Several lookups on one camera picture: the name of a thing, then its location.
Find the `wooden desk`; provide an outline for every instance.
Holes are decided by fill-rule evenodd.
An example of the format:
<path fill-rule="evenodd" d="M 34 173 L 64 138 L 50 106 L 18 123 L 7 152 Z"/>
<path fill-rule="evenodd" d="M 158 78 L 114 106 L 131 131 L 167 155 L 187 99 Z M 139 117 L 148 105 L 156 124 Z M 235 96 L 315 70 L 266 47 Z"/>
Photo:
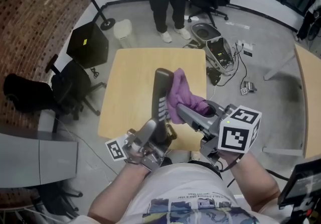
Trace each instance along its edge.
<path fill-rule="evenodd" d="M 120 49 L 116 52 L 100 115 L 98 134 L 114 139 L 139 130 L 151 117 L 157 68 L 184 70 L 193 94 L 206 98 L 205 51 L 182 48 Z M 172 149 L 198 151 L 202 135 L 187 124 L 172 125 L 178 138 Z"/>
<path fill-rule="evenodd" d="M 300 45 L 295 44 L 295 53 L 290 53 L 280 63 L 284 66 L 289 60 L 297 58 L 302 77 L 302 86 L 305 104 L 305 137 L 302 150 L 271 149 L 264 147 L 263 152 L 286 155 L 297 155 L 310 158 L 321 154 L 320 115 L 321 115 L 321 60 Z M 273 75 L 280 68 L 272 69 Z M 270 79 L 273 75 L 266 74 L 264 79 Z"/>

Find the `concrete floor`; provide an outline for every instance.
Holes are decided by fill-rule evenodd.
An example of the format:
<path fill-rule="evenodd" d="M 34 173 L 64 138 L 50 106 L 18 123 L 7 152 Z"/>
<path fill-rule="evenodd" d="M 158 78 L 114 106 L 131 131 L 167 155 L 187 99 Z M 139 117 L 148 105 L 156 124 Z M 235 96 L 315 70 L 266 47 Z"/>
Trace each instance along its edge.
<path fill-rule="evenodd" d="M 222 17 L 214 17 L 215 23 L 222 35 L 233 45 L 237 40 L 245 40 L 246 43 L 253 43 L 253 57 L 242 54 L 242 59 L 247 67 L 245 80 L 255 84 L 255 94 L 240 95 L 240 82 L 245 75 L 242 64 L 237 74 L 224 86 L 216 87 L 208 80 L 207 99 L 222 106 L 230 103 L 243 105 L 259 110 L 263 113 L 261 127 L 256 142 L 251 151 L 258 158 L 261 164 L 270 170 L 289 177 L 295 164 L 302 161 L 301 157 L 270 155 L 262 152 L 263 146 L 275 148 L 299 149 L 303 139 L 304 106 L 301 90 L 301 79 L 296 61 L 291 61 L 280 73 L 269 81 L 263 80 L 263 75 L 280 61 L 288 52 L 293 49 L 292 31 L 265 18 L 246 13 L 232 8 L 221 8 L 221 11 L 229 15 L 230 23 Z M 96 11 L 87 9 L 76 27 L 92 20 Z M 133 30 L 137 37 L 139 47 L 183 47 L 187 44 L 173 31 L 171 20 L 172 8 L 168 10 L 169 32 L 173 37 L 170 44 L 164 43 L 157 35 L 148 2 L 125 3 L 109 6 L 104 11 L 107 18 L 115 18 L 117 21 L 130 19 Z M 209 22 L 204 15 L 200 21 Z M 108 81 L 110 68 L 117 49 L 120 48 L 118 41 L 113 36 L 113 30 L 105 31 L 104 34 L 109 40 L 109 55 L 107 63 L 99 65 L 96 70 L 100 73 L 97 79 L 93 79 L 92 73 L 88 74 L 93 84 Z M 67 40 L 59 59 L 58 68 L 62 68 L 70 60 L 66 55 Z M 223 84 L 228 77 L 222 77 L 220 84 Z M 91 94 L 91 101 L 97 109 L 101 109 L 105 89 L 100 89 Z M 92 152 L 80 138 L 72 134 L 73 138 L 79 141 L 77 176 L 68 181 L 69 185 L 83 192 L 82 198 L 73 198 L 73 202 L 80 209 L 80 213 L 86 214 L 92 200 L 100 193 L 118 173 L 123 162 L 113 162 L 104 145 L 106 139 L 97 134 L 99 117 L 95 116 L 86 106 L 80 115 L 80 120 L 73 121 L 71 116 L 61 118 L 63 124 L 59 124 L 59 132 L 70 139 L 70 134 L 64 131 L 66 128 L 83 139 L 100 157 Z M 187 161 L 188 152 L 172 151 L 174 162 Z M 223 173 L 223 179 L 228 184 L 232 180 L 230 171 Z M 285 185 L 284 181 L 277 180 L 280 188 Z M 234 194 L 240 194 L 240 190 L 234 182 L 230 189 Z"/>

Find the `purple cloth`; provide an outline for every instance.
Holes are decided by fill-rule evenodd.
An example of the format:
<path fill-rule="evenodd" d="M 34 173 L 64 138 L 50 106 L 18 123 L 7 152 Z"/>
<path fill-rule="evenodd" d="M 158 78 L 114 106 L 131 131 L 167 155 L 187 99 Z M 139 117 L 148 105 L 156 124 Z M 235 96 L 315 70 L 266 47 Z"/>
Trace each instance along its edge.
<path fill-rule="evenodd" d="M 167 107 L 170 117 L 174 124 L 185 123 L 177 114 L 176 106 L 182 103 L 194 111 L 205 114 L 209 106 L 205 99 L 197 95 L 193 95 L 190 91 L 184 71 L 179 68 L 174 72 L 173 85 L 169 95 L 167 96 Z"/>

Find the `cable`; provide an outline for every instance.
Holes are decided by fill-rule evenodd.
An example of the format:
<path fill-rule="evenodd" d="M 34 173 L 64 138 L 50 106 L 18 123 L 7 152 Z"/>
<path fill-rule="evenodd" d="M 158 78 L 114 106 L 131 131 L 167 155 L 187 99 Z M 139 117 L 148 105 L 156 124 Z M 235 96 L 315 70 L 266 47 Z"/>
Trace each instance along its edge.
<path fill-rule="evenodd" d="M 116 176 L 118 175 L 118 173 L 117 173 L 116 171 L 114 171 L 111 167 L 109 167 L 109 166 L 107 165 L 107 163 L 104 162 L 104 160 L 94 151 L 94 149 L 91 148 L 90 145 L 88 145 L 88 143 L 87 143 L 83 138 L 81 138 L 79 135 L 77 135 L 76 133 L 74 133 L 74 132 L 72 132 L 72 131 L 69 131 L 69 130 L 64 130 L 64 129 L 58 129 L 58 130 L 68 132 L 70 135 L 71 135 L 71 133 L 72 133 L 73 135 L 75 135 L 76 137 L 78 137 L 79 139 L 81 139 L 81 140 L 92 150 L 92 152 L 103 162 L 103 164 L 105 164 L 113 173 L 115 173 Z"/>
<path fill-rule="evenodd" d="M 213 97 L 214 97 L 214 95 L 215 95 L 216 85 L 215 85 L 215 87 L 214 87 L 214 92 L 213 92 L 212 96 L 210 97 L 209 101 L 210 101 L 210 100 L 212 100 L 212 98 L 213 98 Z"/>
<path fill-rule="evenodd" d="M 223 84 L 223 85 L 219 85 L 219 84 L 216 84 L 217 86 L 225 86 L 227 84 L 227 82 L 229 82 L 236 74 L 237 70 L 239 69 L 239 63 L 240 63 L 240 60 L 237 61 L 237 68 L 236 68 L 236 71 L 234 72 L 234 74 Z"/>
<path fill-rule="evenodd" d="M 222 168 L 219 169 L 217 166 L 216 166 L 216 167 L 217 167 L 217 169 L 218 169 L 219 171 L 221 171 L 221 170 L 223 169 L 223 163 L 222 163 L 221 161 L 217 161 L 217 162 L 218 162 L 219 164 L 221 164 L 221 167 L 222 167 Z"/>
<path fill-rule="evenodd" d="M 271 171 L 271 170 L 268 170 L 268 169 L 265 169 L 268 173 L 270 173 L 271 175 L 273 175 L 274 177 L 276 178 L 279 178 L 279 179 L 282 179 L 284 181 L 289 181 L 289 178 L 286 178 L 286 177 L 283 177 L 281 176 L 280 174 L 277 174 L 275 173 L 274 171 Z"/>
<path fill-rule="evenodd" d="M 236 44 L 236 43 L 235 43 L 235 46 L 236 46 L 236 50 L 237 50 L 237 52 L 238 52 L 238 56 L 240 57 L 241 62 L 243 63 L 244 68 L 245 68 L 245 76 L 242 78 L 242 81 L 241 81 L 241 84 L 240 84 L 240 89 L 242 89 L 243 80 L 244 80 L 245 77 L 247 76 L 247 68 L 246 68 L 246 66 L 245 66 L 245 64 L 244 64 L 244 62 L 243 62 L 243 60 L 242 60 L 241 54 L 240 54 L 240 53 L 242 52 L 242 50 L 243 50 L 244 44 L 242 44 L 241 51 L 239 51 L 239 50 L 237 49 L 237 44 Z"/>
<path fill-rule="evenodd" d="M 53 221 L 55 221 L 55 222 L 65 224 L 65 222 L 63 222 L 63 221 L 61 221 L 61 220 L 57 220 L 57 219 L 52 218 L 52 217 L 49 217 L 49 216 L 47 216 L 47 215 L 45 215 L 45 214 L 43 214 L 43 213 L 41 213 L 41 212 L 38 212 L 38 211 L 35 211 L 35 210 L 30 210 L 30 209 L 28 209 L 28 208 L 24 208 L 24 210 L 28 210 L 28 211 L 31 211 L 31 212 L 33 212 L 33 213 L 40 214 L 40 215 L 45 216 L 46 218 L 49 218 L 49 219 L 51 219 L 51 220 L 53 220 Z"/>
<path fill-rule="evenodd" d="M 234 182 L 235 178 L 232 179 L 232 181 L 227 185 L 227 187 L 229 187 L 230 185 L 232 185 L 232 183 Z"/>
<path fill-rule="evenodd" d="M 69 135 L 72 137 L 72 139 L 74 140 L 74 142 L 76 141 L 76 139 L 74 138 L 74 136 L 69 132 L 69 130 L 67 129 L 67 126 L 60 120 L 60 119 L 58 119 L 57 117 L 55 117 L 55 119 L 57 120 L 57 121 L 59 121 L 64 127 L 65 127 L 65 131 L 67 131 L 68 133 L 69 133 Z"/>
<path fill-rule="evenodd" d="M 94 78 L 97 78 L 99 76 L 99 72 L 96 71 L 95 68 L 90 68 L 91 72 L 94 74 Z"/>
<path fill-rule="evenodd" d="M 220 172 L 222 173 L 233 168 L 242 159 L 243 156 L 244 154 L 240 154 L 234 161 L 232 161 L 232 163 L 229 166 L 227 166 L 224 170 L 220 170 Z"/>

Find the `table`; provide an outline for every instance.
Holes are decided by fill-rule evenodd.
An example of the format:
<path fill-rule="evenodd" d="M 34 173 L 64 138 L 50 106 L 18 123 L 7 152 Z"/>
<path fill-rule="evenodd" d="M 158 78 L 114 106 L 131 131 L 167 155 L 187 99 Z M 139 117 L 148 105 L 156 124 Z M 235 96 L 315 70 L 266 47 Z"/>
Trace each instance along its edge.
<path fill-rule="evenodd" d="M 321 114 L 321 60 L 300 45 L 295 44 L 294 53 L 289 53 L 264 79 L 274 76 L 287 62 L 297 58 L 302 77 L 305 105 L 305 136 L 301 150 L 263 148 L 263 152 L 304 156 L 321 154 L 320 114 Z"/>
<path fill-rule="evenodd" d="M 120 49 L 111 68 L 98 134 L 114 139 L 129 129 L 139 130 L 151 118 L 157 68 L 184 70 L 193 94 L 206 98 L 205 51 L 183 48 Z M 198 151 L 202 135 L 187 124 L 174 125 L 178 138 L 171 149 Z"/>
<path fill-rule="evenodd" d="M 0 188 L 38 186 L 76 176 L 78 143 L 56 133 L 0 125 Z"/>

